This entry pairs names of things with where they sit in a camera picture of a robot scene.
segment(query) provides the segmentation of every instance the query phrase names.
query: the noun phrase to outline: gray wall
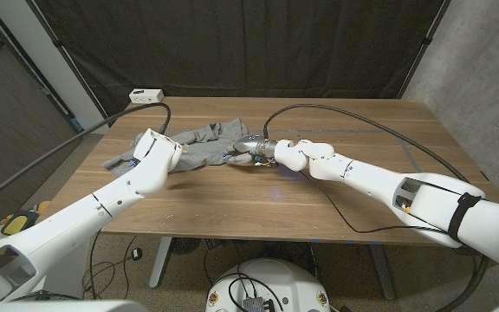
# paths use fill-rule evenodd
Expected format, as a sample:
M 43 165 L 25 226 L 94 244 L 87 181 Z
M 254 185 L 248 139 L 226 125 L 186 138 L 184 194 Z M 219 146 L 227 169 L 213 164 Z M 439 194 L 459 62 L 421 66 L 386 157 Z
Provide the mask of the gray wall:
M 404 98 L 424 101 L 499 189 L 499 1 L 451 1 Z

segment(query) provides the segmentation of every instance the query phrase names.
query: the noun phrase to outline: floor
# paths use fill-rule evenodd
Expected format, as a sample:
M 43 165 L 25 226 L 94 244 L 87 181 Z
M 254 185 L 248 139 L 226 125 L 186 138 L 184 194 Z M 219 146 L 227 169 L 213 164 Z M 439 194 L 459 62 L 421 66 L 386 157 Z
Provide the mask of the floor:
M 29 204 L 51 199 L 66 183 L 75 168 L 94 148 L 100 135 L 88 135 L 55 173 L 30 199 Z M 100 235 L 94 249 L 94 264 L 101 261 L 119 262 L 131 236 Z M 240 262 L 232 241 L 225 241 L 209 252 L 206 267 L 211 279 Z M 148 287 L 149 276 L 159 237 L 138 236 L 132 248 L 142 249 L 143 257 L 127 261 L 127 298 L 141 302 L 150 311 L 199 311 L 210 284 L 204 273 L 206 247 L 202 241 L 187 255 L 172 254 L 161 286 Z M 245 259 L 259 257 L 265 251 L 263 242 L 237 242 Z M 398 300 L 383 299 L 366 245 L 312 244 L 321 266 L 321 282 L 336 309 L 346 306 L 352 311 L 432 311 L 453 300 L 469 281 L 473 259 L 456 255 L 442 247 L 385 246 L 392 280 Z M 287 244 L 288 255 L 303 265 L 298 257 L 299 248 Z M 126 295 L 126 279 L 121 265 L 105 270 L 94 278 L 95 289 L 103 299 L 122 299 Z M 499 306 L 499 265 L 492 263 L 479 288 L 457 311 L 490 311 Z

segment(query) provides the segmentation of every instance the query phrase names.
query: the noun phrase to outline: wooden table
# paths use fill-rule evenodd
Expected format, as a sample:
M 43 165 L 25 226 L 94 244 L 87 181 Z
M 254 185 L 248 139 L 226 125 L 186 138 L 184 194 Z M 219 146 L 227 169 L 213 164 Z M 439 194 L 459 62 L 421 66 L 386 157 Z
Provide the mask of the wooden table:
M 454 141 L 422 101 L 181 98 L 166 97 L 172 110 L 166 135 L 240 117 L 250 133 L 262 133 L 265 120 L 296 103 L 343 108 L 375 120 L 427 146 L 470 182 L 499 202 L 499 192 Z M 120 118 L 81 164 L 47 209 L 72 204 L 115 179 L 101 163 L 129 150 L 133 137 L 159 129 L 162 107 Z M 396 172 L 450 173 L 435 160 L 392 135 L 331 111 L 297 108 L 269 125 L 271 139 L 327 142 L 337 153 Z M 355 228 L 371 230 L 401 224 L 384 205 L 335 182 L 317 181 Z M 432 244 L 410 230 L 359 234 L 352 231 L 327 198 L 299 172 L 286 167 L 206 166 L 170 174 L 161 192 L 141 201 L 105 227 L 108 233 L 165 237 L 243 238 L 340 243 Z

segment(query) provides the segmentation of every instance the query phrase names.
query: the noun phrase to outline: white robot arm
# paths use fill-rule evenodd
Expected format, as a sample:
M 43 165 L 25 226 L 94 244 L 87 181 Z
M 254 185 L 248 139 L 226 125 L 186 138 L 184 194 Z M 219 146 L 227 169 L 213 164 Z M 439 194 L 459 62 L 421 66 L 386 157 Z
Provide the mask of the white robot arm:
M 159 191 L 182 146 L 147 129 L 134 157 L 138 165 L 41 223 L 0 239 L 0 301 L 25 296 L 51 266 L 147 195 Z
M 484 192 L 469 183 L 436 173 L 392 172 L 309 140 L 294 146 L 252 135 L 232 149 L 243 153 L 226 156 L 235 165 L 250 165 L 248 155 L 259 161 L 274 157 L 293 171 L 309 163 L 312 177 L 349 185 L 384 203 L 404 224 L 435 230 L 415 229 L 419 234 L 451 248 L 466 244 L 499 263 L 499 204 L 484 200 Z

